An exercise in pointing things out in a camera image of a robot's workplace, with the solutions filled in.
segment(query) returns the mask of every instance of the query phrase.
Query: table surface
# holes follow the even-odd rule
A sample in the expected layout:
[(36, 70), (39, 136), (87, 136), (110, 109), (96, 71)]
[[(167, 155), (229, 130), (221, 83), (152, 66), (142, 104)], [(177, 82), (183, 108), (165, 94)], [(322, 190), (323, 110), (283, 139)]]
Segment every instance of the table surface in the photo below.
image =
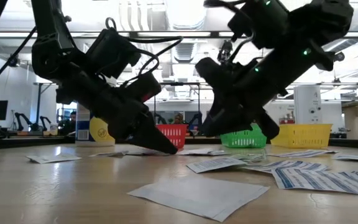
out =
[[(221, 146), (189, 145), (187, 149)], [(127, 192), (160, 179), (204, 177), (270, 186), (257, 200), (234, 212), (225, 223), (358, 223), (358, 195), (310, 190), (280, 190), (269, 174), (250, 170), (219, 170), (195, 174), (186, 164), (210, 157), (124, 156), (88, 157), (99, 152), (130, 150), (133, 146), (37, 146), (0, 150), (0, 224), (5, 223), (218, 223)], [(358, 149), (330, 147), (358, 155)], [(267, 146), (268, 152), (299, 151)], [(25, 156), (75, 154), (82, 160), (34, 164)], [(268, 157), (269, 161), (285, 158)], [(358, 169), (358, 162), (336, 161), (330, 154), (301, 161), (318, 162), (335, 171)]]

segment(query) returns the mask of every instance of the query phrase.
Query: plastic basket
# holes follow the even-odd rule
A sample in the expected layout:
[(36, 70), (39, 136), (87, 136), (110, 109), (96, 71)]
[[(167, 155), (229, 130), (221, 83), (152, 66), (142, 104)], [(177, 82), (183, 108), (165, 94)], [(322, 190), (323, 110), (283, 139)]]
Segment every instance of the plastic basket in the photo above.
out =
[(252, 131), (237, 131), (221, 135), (222, 145), (231, 148), (262, 148), (266, 137), (257, 124), (251, 124)]
[(280, 134), (272, 145), (290, 148), (323, 148), (328, 146), (332, 124), (281, 124)]
[(158, 124), (157, 128), (176, 148), (181, 149), (185, 146), (187, 124)]

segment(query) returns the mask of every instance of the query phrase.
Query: yellow basket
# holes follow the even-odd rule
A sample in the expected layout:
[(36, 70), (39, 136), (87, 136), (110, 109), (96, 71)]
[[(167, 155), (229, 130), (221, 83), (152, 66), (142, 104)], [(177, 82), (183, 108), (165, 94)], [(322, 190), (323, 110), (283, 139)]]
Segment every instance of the yellow basket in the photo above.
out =
[(332, 124), (281, 124), (280, 134), (271, 140), (273, 146), (290, 148), (323, 148), (328, 146)]

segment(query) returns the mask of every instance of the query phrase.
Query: green basket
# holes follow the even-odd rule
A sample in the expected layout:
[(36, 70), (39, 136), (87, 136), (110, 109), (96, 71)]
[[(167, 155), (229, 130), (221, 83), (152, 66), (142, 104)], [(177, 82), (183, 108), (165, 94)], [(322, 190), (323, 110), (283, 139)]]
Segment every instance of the green basket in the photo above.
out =
[(222, 145), (231, 148), (263, 148), (266, 136), (262, 134), (258, 124), (251, 124), (252, 131), (237, 131), (221, 135)]

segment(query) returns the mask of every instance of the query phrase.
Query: desk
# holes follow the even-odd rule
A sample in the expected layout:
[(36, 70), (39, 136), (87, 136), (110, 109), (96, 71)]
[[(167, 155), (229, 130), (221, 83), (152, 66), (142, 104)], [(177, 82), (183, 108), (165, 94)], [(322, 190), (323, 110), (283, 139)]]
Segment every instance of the desk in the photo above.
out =
[[(188, 149), (200, 147), (220, 146), (186, 146)], [(116, 146), (120, 150), (130, 148)], [(270, 146), (267, 149), (272, 153), (294, 151)], [(330, 149), (358, 154), (358, 149)], [(0, 224), (217, 223), (126, 194), (162, 178), (186, 175), (271, 186), (266, 194), (238, 209), (225, 223), (358, 223), (358, 195), (280, 190), (268, 174), (229, 170), (195, 174), (185, 166), (210, 157), (88, 157), (109, 150), (72, 144), (1, 149)], [(41, 165), (30, 163), (24, 157), (60, 152), (76, 154), (83, 159)], [(326, 154), (300, 160), (326, 164), (335, 171), (358, 169), (358, 162), (335, 161), (330, 157)], [(269, 157), (270, 161), (280, 159)]]

